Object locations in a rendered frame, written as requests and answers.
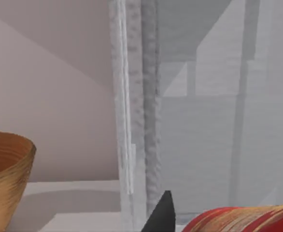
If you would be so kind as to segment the red and gold can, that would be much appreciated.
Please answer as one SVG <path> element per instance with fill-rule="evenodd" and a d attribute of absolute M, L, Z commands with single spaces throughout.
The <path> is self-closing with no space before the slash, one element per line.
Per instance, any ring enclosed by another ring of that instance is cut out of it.
<path fill-rule="evenodd" d="M 283 232 L 283 204 L 211 209 L 192 219 L 181 232 Z"/>

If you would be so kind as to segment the wooden bowl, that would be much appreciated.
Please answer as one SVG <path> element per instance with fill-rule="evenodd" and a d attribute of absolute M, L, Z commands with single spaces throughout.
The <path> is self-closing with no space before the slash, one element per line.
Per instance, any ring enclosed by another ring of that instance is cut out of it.
<path fill-rule="evenodd" d="M 5 232 L 22 198 L 35 154 L 30 139 L 0 131 L 0 232 Z"/>

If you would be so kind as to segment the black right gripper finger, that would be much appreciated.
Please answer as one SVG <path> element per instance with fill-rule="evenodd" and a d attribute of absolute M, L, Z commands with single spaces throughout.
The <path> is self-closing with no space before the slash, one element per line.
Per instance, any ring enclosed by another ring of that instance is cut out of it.
<path fill-rule="evenodd" d="M 175 232 L 176 214 L 172 193 L 164 191 L 141 232 Z"/>

